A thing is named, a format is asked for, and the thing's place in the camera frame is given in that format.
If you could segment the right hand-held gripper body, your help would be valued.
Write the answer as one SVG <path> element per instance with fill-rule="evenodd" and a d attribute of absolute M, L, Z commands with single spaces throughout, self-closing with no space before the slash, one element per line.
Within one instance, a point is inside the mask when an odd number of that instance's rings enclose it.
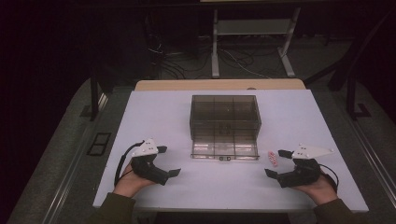
<path fill-rule="evenodd" d="M 321 174 L 317 158 L 333 153 L 334 150 L 331 148 L 300 144 L 292 154 L 294 170 L 278 174 L 276 180 L 281 188 L 310 185 L 316 182 Z"/>

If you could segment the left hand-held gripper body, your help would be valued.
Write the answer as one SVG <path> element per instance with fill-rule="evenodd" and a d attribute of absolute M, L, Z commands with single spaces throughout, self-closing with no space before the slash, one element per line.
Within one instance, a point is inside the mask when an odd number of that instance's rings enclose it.
<path fill-rule="evenodd" d="M 168 172 L 155 166 L 154 160 L 158 154 L 162 153 L 158 153 L 157 144 L 149 138 L 132 150 L 131 164 L 136 175 L 164 186 L 169 176 Z"/>

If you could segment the transparent drawer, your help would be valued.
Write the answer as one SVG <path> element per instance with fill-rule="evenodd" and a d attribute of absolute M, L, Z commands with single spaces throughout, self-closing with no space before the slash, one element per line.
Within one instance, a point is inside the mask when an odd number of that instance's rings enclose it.
<path fill-rule="evenodd" d="M 204 136 L 192 141 L 191 157 L 219 161 L 255 161 L 260 155 L 257 141 L 249 136 Z"/>

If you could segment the transparent smoky drawer box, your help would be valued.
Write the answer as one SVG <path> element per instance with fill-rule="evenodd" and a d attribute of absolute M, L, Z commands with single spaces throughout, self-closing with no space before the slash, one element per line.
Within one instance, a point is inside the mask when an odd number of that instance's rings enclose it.
<path fill-rule="evenodd" d="M 255 95 L 193 95 L 190 129 L 202 136 L 246 136 L 255 141 L 262 126 Z"/>

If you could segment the person's left hand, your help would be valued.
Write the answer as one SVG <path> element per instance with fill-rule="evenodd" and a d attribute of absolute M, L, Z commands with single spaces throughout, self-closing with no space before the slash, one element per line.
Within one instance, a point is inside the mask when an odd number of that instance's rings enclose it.
<path fill-rule="evenodd" d="M 113 192 L 124 197 L 133 198 L 138 191 L 151 185 L 154 185 L 154 182 L 136 175 L 132 166 L 127 165 Z"/>

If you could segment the person's right hand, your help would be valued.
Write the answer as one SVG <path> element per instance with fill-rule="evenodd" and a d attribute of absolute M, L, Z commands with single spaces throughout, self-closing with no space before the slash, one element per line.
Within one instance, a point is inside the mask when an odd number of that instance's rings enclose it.
<path fill-rule="evenodd" d="M 315 203 L 315 205 L 329 203 L 338 198 L 331 183 L 323 175 L 321 175 L 316 182 L 310 185 L 297 186 L 293 187 L 293 189 L 305 193 Z"/>

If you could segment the white board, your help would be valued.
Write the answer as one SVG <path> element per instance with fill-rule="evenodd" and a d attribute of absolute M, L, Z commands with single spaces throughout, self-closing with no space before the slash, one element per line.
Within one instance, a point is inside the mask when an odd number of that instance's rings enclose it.
<path fill-rule="evenodd" d="M 333 169 L 340 180 L 338 194 L 354 212 L 368 207 L 349 172 L 318 105 L 309 90 L 254 91 L 262 118 L 258 136 L 260 157 L 255 161 L 219 161 L 191 157 L 190 112 L 192 91 L 134 91 L 125 108 L 101 183 L 94 198 L 100 206 L 114 188 L 121 155 L 131 145 L 154 139 L 167 147 L 155 165 L 178 169 L 179 176 L 163 186 L 142 189 L 136 209 L 157 211 L 297 212 L 313 207 L 294 189 L 283 189 L 266 176 L 272 164 L 267 154 L 295 150 L 305 144 L 329 148 L 318 162 Z"/>

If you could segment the black metal stand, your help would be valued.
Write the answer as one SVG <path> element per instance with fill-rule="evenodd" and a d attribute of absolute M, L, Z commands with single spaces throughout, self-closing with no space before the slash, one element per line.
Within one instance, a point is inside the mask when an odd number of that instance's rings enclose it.
<path fill-rule="evenodd" d="M 90 121 L 94 121 L 99 114 L 101 103 L 105 95 L 97 73 L 92 71 L 90 77 L 90 104 L 83 107 L 80 115 L 83 118 L 89 118 Z"/>
<path fill-rule="evenodd" d="M 347 80 L 346 112 L 353 120 L 357 120 L 358 118 L 369 118 L 371 114 L 366 106 L 356 103 L 356 85 L 356 78 L 350 77 Z"/>

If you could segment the white metal stand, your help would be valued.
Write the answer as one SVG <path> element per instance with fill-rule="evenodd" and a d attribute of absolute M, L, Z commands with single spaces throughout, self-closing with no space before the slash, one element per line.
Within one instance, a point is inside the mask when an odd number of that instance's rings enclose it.
<path fill-rule="evenodd" d="M 287 77 L 295 77 L 288 52 L 300 11 L 299 7 L 295 8 L 290 19 L 220 20 L 219 13 L 215 9 L 211 53 L 212 77 L 219 78 L 218 37 L 220 35 L 285 35 L 285 42 L 277 53 Z"/>

